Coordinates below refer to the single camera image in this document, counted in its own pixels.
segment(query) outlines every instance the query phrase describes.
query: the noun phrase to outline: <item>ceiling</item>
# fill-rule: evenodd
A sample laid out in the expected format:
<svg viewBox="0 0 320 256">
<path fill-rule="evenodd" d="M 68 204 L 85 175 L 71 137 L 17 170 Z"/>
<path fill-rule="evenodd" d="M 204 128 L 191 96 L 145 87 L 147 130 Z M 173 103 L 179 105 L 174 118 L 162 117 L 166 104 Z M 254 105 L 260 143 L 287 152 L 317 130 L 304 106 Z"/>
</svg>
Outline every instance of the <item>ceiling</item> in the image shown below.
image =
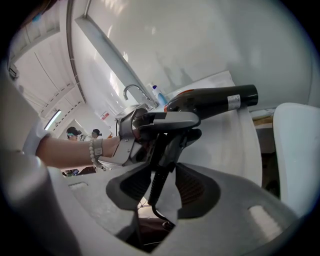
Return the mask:
<svg viewBox="0 0 320 256">
<path fill-rule="evenodd" d="M 22 28 L 10 48 L 10 61 L 19 71 L 17 85 L 43 127 L 61 110 L 49 128 L 57 137 L 84 103 L 69 60 L 66 15 L 66 1 L 57 2 L 40 20 Z"/>
</svg>

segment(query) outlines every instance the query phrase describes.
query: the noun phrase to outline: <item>hand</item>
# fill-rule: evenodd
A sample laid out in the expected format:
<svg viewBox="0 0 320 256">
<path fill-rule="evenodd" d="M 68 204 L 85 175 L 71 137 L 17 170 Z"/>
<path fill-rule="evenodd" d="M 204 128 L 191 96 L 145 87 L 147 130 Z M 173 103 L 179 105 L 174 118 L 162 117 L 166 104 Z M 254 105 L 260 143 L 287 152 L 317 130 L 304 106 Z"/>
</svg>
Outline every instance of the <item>hand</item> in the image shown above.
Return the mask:
<svg viewBox="0 0 320 256">
<path fill-rule="evenodd" d="M 102 141 L 102 151 L 103 151 L 103 156 L 107 158 L 112 158 L 114 155 L 118 145 L 120 143 L 120 137 L 112 137 L 112 138 L 107 138 Z"/>
</svg>

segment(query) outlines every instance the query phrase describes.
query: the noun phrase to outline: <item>cable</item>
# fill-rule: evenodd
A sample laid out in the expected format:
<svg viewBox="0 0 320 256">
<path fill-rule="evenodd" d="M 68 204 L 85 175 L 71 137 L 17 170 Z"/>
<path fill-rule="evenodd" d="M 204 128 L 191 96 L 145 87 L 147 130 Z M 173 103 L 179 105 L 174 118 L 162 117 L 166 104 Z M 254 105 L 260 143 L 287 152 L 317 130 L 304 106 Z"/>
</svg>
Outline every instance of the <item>cable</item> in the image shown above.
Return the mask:
<svg viewBox="0 0 320 256">
<path fill-rule="evenodd" d="M 31 99 L 28 99 L 28 98 L 26 98 L 26 100 L 27 101 L 30 101 L 30 102 L 32 102 L 33 104 L 36 104 L 37 106 L 39 106 L 39 107 L 41 107 L 41 108 L 43 108 L 44 106 L 41 106 L 40 104 L 38 104 L 38 103 L 35 103 L 34 101 L 32 101 Z"/>
<path fill-rule="evenodd" d="M 155 173 L 148 200 L 149 205 L 155 206 L 157 204 L 157 201 L 160 197 L 161 191 L 165 185 L 168 175 L 169 171 L 167 171 L 166 169 L 163 169 L 162 172 L 157 171 Z"/>
<path fill-rule="evenodd" d="M 25 26 L 24 28 L 25 28 L 25 33 L 26 33 L 26 36 L 28 37 L 29 43 L 31 44 L 30 37 L 28 34 L 28 30 L 27 30 L 27 26 Z"/>
<path fill-rule="evenodd" d="M 164 220 L 164 221 L 167 221 L 167 222 L 169 221 L 166 217 L 162 216 L 162 215 L 157 211 L 155 205 L 152 206 L 152 211 L 153 211 L 154 215 L 157 216 L 159 219 Z"/>
<path fill-rule="evenodd" d="M 156 244 L 159 245 L 159 244 L 161 244 L 161 242 L 162 242 L 162 241 L 146 243 L 146 244 L 144 244 L 143 246 L 151 246 L 151 245 L 156 245 Z"/>
<path fill-rule="evenodd" d="M 36 96 L 34 93 L 32 93 L 31 91 L 29 91 L 27 88 L 23 87 L 23 94 L 26 96 L 29 96 L 31 98 L 34 98 L 35 100 L 39 101 L 40 104 L 42 104 L 42 108 L 47 104 L 44 100 L 42 100 L 41 98 L 39 98 L 38 96 Z"/>
<path fill-rule="evenodd" d="M 67 97 L 64 97 L 64 98 L 65 98 L 65 100 L 71 105 L 71 107 L 73 108 L 74 105 L 72 105 L 72 104 L 70 103 L 70 101 L 67 99 Z"/>
<path fill-rule="evenodd" d="M 118 120 L 115 121 L 115 136 L 118 136 Z"/>
<path fill-rule="evenodd" d="M 60 90 L 59 90 L 59 89 L 58 89 L 58 87 L 55 85 L 55 83 L 52 81 L 52 79 L 50 78 L 50 76 L 49 76 L 49 75 L 48 75 L 48 73 L 46 72 L 46 70 L 45 70 L 44 66 L 42 66 L 42 64 L 41 64 L 41 62 L 40 62 L 40 60 L 39 60 L 39 58 L 38 58 L 37 54 L 36 54 L 36 53 L 34 53 L 34 55 L 35 55 L 36 59 L 38 60 L 38 62 L 39 62 L 39 64 L 40 64 L 40 66 L 42 67 L 42 69 L 43 69 L 44 73 L 46 74 L 46 76 L 50 79 L 50 81 L 52 82 L 53 86 L 54 86 L 54 87 L 58 90 L 58 92 L 59 92 Z"/>
<path fill-rule="evenodd" d="M 138 210 L 141 209 L 141 208 L 144 208 L 144 207 L 150 207 L 151 205 L 145 205 L 145 203 L 146 203 L 147 201 L 148 201 L 147 199 L 145 200 L 144 203 L 141 203 L 141 201 L 140 201 L 139 203 L 140 203 L 141 206 L 138 208 Z"/>
</svg>

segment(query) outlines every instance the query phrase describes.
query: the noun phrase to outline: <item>faucet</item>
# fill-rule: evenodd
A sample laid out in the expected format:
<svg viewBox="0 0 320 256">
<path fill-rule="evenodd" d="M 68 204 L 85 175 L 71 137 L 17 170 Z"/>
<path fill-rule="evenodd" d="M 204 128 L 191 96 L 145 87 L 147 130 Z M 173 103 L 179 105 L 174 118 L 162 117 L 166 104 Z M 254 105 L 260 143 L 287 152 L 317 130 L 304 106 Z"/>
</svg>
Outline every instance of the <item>faucet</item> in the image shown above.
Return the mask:
<svg viewBox="0 0 320 256">
<path fill-rule="evenodd" d="M 126 101 L 128 100 L 127 91 L 128 91 L 128 89 L 129 89 L 130 87 L 136 87 L 136 88 L 140 91 L 140 93 L 142 93 L 142 95 L 147 99 L 147 101 L 148 101 L 147 104 L 150 106 L 150 109 L 155 109 L 156 107 L 159 106 L 153 99 L 151 99 L 151 98 L 147 95 L 146 91 L 145 91 L 143 88 L 141 88 L 140 86 L 138 86 L 138 85 L 136 85 L 136 84 L 130 84 L 130 85 L 128 85 L 128 86 L 126 86 L 126 87 L 124 88 L 124 90 L 123 90 L 124 100 L 126 100 Z"/>
</svg>

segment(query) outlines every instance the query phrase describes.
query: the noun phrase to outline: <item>beaded bracelet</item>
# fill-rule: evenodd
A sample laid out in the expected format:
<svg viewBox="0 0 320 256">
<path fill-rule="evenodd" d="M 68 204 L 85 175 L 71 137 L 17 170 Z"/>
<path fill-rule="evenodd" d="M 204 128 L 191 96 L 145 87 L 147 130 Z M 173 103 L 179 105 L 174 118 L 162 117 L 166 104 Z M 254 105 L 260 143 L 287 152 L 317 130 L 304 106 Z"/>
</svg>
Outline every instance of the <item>beaded bracelet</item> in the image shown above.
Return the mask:
<svg viewBox="0 0 320 256">
<path fill-rule="evenodd" d="M 91 138 L 89 143 L 90 158 L 93 165 L 97 168 L 101 168 L 102 164 L 98 161 L 98 158 L 103 155 L 102 150 L 103 139 Z"/>
</svg>

